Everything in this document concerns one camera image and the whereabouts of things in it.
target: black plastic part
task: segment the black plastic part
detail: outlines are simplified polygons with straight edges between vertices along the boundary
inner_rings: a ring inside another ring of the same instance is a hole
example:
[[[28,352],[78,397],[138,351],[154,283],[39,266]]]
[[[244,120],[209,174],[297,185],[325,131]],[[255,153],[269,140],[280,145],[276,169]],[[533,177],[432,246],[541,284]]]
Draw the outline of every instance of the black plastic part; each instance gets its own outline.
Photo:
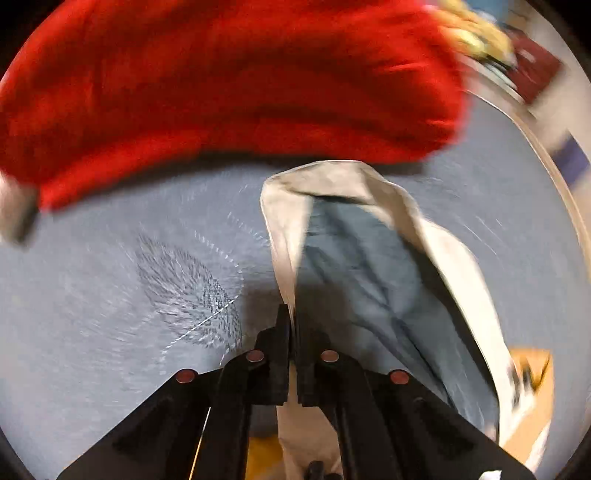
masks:
[[[127,418],[78,458],[59,480],[241,480],[248,451],[252,405],[287,401],[291,322],[287,308],[275,327],[261,332],[256,349],[224,369],[168,380]],[[328,337],[295,323],[291,359],[298,396],[319,406],[335,427],[346,480],[478,479],[501,471],[502,480],[534,475],[412,376],[366,371],[357,360],[332,353]],[[588,478],[590,434],[560,474]],[[3,435],[0,478],[33,480]],[[339,480],[312,462],[307,480]]]
[[[295,342],[298,389],[305,389],[298,397],[335,427],[346,480],[478,479],[495,470],[503,480],[535,480],[410,374],[394,384],[341,352],[323,361],[328,338],[305,319],[295,321]]]
[[[263,361],[244,353],[188,383],[172,377],[58,480],[184,480],[193,470],[195,480],[243,478],[252,405],[287,401],[290,332],[281,307],[257,337]]]
[[[188,478],[219,371],[168,380],[58,480]]]

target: metal screw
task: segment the metal screw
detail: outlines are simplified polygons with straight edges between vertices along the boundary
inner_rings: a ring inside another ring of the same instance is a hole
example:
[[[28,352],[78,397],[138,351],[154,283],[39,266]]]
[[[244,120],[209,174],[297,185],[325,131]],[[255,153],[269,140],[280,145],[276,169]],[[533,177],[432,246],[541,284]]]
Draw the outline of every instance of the metal screw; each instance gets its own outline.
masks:
[[[185,368],[183,370],[179,370],[174,377],[178,383],[185,384],[191,383],[193,380],[195,380],[195,376],[196,373],[194,370],[191,370],[190,368]]]
[[[265,359],[265,354],[260,350],[251,350],[246,354],[246,359],[249,362],[256,364],[258,362],[262,362]]]
[[[404,370],[394,370],[390,372],[390,381],[395,385],[406,385],[410,380],[408,373]]]
[[[320,354],[320,358],[323,362],[333,364],[339,359],[339,354],[334,350],[325,350]]]

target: orange object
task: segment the orange object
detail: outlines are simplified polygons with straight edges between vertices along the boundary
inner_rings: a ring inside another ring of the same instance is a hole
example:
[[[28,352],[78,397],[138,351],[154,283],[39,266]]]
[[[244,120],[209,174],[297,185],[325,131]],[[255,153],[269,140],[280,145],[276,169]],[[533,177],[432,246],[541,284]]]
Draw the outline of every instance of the orange object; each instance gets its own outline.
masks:
[[[462,105],[418,0],[66,0],[0,83],[0,170],[52,208],[199,151],[415,161]]]
[[[273,472],[283,473],[283,452],[277,435],[266,438],[251,437],[248,442],[245,480],[274,478]]]

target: yellow object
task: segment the yellow object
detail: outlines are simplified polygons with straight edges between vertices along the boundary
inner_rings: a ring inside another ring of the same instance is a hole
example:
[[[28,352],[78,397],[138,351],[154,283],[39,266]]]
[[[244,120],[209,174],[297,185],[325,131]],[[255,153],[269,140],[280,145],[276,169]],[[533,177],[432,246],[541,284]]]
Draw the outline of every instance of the yellow object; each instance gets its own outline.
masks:
[[[470,11],[470,8],[462,0],[440,0],[439,6],[460,17]]]
[[[489,55],[501,63],[511,64],[511,39],[495,24],[474,13],[462,0],[440,0],[439,5],[440,8],[432,9],[431,13],[455,50],[473,59]]]
[[[251,437],[248,442],[245,480],[267,478],[278,463],[282,463],[283,452],[277,436],[267,438]]]
[[[461,28],[441,27],[441,32],[452,42],[454,49],[473,59],[486,56],[486,45],[474,33]]]
[[[523,378],[524,365],[532,373],[535,401],[525,413],[519,425],[506,444],[501,445],[508,453],[528,468],[535,470],[544,451],[545,436],[552,419],[554,403],[554,365],[552,356],[545,350],[533,348],[512,348],[511,356],[517,373]]]

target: gray carpet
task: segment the gray carpet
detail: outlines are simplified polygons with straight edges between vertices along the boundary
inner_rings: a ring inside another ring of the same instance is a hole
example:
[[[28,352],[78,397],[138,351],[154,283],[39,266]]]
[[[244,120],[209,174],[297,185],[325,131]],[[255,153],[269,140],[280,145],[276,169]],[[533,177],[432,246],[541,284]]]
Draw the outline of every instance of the gray carpet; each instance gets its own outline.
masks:
[[[273,323],[260,189],[306,162],[200,158],[42,215],[24,248],[0,249],[0,425],[36,478],[55,478],[178,369],[217,368]],[[556,412],[538,471],[552,478],[582,432],[591,295],[548,174],[477,99],[459,145],[378,170],[472,250],[507,344],[552,350]]]

